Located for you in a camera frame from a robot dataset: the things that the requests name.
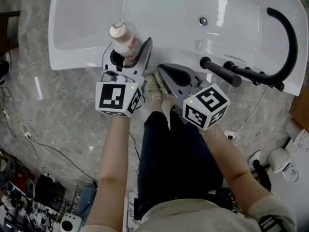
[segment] bottle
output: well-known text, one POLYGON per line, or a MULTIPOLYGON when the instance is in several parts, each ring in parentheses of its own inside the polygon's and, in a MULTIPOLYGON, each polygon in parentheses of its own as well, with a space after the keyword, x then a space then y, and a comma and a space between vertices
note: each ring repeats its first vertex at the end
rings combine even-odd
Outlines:
POLYGON ((125 58, 124 65, 133 64, 143 44, 135 26, 131 22, 112 24, 109 30, 112 46, 125 58))

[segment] wooden stool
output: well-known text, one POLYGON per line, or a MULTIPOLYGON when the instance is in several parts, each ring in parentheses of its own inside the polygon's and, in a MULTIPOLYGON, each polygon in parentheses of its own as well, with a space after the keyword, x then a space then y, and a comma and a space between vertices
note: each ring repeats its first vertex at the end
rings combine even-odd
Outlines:
POLYGON ((20 11, 0 13, 0 57, 6 52, 19 47, 18 43, 8 44, 7 32, 10 17, 19 16, 20 11))

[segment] tile floor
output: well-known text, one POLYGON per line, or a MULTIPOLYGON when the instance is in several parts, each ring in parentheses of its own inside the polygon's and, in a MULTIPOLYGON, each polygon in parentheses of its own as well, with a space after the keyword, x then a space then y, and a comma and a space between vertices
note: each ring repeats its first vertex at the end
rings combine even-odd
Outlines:
MULTIPOLYGON (((38 136, 37 142, 59 149, 89 176, 96 178, 110 118, 99 114, 94 108, 95 83, 100 79, 100 68, 51 70, 47 38, 50 1, 0 0, 0 13, 21 10, 18 22, 20 47, 12 51, 13 70, 6 82, 12 96, 5 102, 10 116, 9 125, 16 137, 0 125, 0 146, 33 171, 49 172, 63 185, 73 189, 88 178, 59 153, 35 145, 44 164, 40 162, 23 136, 23 127, 32 128, 38 136), (27 120, 33 121, 40 133, 27 120)), ((10 30, 14 29, 13 23, 10 27, 10 30)), ((216 76, 213 76, 212 82, 216 82, 232 101, 228 114, 220 122, 224 130, 238 131, 256 109, 233 142, 245 157, 262 150, 262 162, 266 162, 268 153, 282 146, 287 139, 282 131, 290 119, 288 111, 293 96, 270 88, 265 91, 266 87, 255 87, 249 82, 233 88, 216 76)), ((150 111, 150 104, 147 103, 131 121, 130 130, 139 151, 143 123, 150 111)), ((130 140, 127 189, 137 188, 137 167, 138 158, 130 140)))

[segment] beige shirt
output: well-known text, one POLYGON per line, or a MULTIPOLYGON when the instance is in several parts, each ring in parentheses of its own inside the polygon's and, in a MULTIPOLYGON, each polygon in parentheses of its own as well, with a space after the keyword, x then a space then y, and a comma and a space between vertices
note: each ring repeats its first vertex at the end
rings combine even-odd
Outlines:
MULTIPOLYGON (((279 197, 267 196, 254 203, 246 216, 220 208, 206 200, 183 199, 160 203, 142 218, 136 232, 260 232, 265 216, 281 220, 288 232, 296 231, 292 213, 279 197)), ((269 231, 278 231, 273 227, 269 231)), ((81 232, 116 232, 100 225, 88 225, 81 232)))

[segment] white bathtub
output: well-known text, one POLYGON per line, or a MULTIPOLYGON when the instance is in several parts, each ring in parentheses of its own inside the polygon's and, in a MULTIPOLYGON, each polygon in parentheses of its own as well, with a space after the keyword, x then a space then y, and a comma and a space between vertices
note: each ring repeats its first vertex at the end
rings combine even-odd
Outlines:
POLYGON ((288 38, 267 7, 283 13, 298 40, 298 58, 284 91, 298 95, 308 55, 308 23, 299 0, 52 0, 49 51, 53 70, 102 66, 110 24, 131 21, 152 37, 150 66, 177 63, 198 72, 202 57, 266 74, 285 63, 288 38), (207 26, 199 24, 204 16, 207 26))

